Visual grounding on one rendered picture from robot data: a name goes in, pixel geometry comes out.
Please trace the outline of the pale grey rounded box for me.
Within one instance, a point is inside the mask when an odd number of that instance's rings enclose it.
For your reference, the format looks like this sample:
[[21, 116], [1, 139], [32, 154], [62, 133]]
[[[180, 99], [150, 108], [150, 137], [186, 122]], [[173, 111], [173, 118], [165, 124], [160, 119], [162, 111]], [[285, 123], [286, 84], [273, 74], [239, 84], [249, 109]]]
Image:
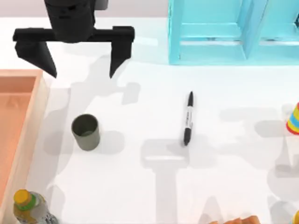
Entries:
[[95, 10], [107, 10], [109, 0], [95, 0]]

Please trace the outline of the shallow salmon box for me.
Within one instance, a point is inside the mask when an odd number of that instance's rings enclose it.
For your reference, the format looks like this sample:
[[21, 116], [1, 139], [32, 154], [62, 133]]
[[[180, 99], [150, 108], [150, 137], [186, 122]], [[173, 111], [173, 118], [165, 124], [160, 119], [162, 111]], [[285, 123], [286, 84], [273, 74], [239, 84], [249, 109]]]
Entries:
[[0, 203], [26, 184], [49, 92], [41, 70], [0, 70]]

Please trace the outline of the light blue rack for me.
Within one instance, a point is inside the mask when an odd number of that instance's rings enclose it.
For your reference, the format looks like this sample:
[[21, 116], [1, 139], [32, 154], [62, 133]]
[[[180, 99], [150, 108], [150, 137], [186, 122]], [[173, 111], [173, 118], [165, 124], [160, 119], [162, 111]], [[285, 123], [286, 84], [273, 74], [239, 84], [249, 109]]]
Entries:
[[173, 65], [299, 65], [299, 0], [169, 0]]

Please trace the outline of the grey-green cup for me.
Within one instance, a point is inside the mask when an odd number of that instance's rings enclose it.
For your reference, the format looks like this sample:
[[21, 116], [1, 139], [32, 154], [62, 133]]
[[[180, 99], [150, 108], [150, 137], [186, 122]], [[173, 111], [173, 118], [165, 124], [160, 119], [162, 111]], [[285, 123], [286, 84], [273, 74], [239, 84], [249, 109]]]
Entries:
[[91, 114], [77, 116], [71, 124], [71, 131], [82, 150], [94, 150], [100, 143], [99, 123]]

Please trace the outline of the black marker pen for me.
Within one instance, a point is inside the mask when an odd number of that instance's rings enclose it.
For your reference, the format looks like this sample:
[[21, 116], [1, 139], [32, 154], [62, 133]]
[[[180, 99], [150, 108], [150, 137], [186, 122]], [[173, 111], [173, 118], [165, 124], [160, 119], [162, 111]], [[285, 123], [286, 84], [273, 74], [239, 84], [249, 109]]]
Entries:
[[189, 93], [188, 102], [187, 102], [187, 113], [186, 113], [185, 128], [184, 128], [184, 135], [183, 135], [184, 146], [188, 146], [188, 144], [191, 141], [193, 107], [194, 107], [194, 95], [193, 95], [193, 91], [191, 91]]

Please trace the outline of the clear bottle with yellow cap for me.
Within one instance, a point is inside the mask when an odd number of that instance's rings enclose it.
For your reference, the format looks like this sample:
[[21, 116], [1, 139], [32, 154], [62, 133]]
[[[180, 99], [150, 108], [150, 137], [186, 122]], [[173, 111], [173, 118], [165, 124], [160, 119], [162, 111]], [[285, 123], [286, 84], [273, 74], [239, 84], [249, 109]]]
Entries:
[[19, 189], [13, 199], [14, 216], [20, 224], [60, 224], [49, 211], [47, 202], [41, 194]]

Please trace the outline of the stack of coloured rings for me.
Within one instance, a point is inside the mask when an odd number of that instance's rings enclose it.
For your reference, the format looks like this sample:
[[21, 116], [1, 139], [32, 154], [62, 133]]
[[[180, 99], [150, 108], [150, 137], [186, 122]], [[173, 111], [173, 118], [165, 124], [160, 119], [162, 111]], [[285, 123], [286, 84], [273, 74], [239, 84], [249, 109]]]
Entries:
[[290, 133], [299, 135], [299, 102], [291, 113], [286, 123], [286, 128]]

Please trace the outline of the bread loaf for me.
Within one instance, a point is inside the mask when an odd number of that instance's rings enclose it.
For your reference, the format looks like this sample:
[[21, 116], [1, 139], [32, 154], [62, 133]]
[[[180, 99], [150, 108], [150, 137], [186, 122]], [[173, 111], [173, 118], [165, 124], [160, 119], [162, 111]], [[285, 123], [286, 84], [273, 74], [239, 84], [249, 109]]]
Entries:
[[261, 223], [257, 216], [249, 216], [244, 219], [236, 218], [223, 223], [220, 223], [219, 221], [212, 221], [209, 224], [261, 224]]

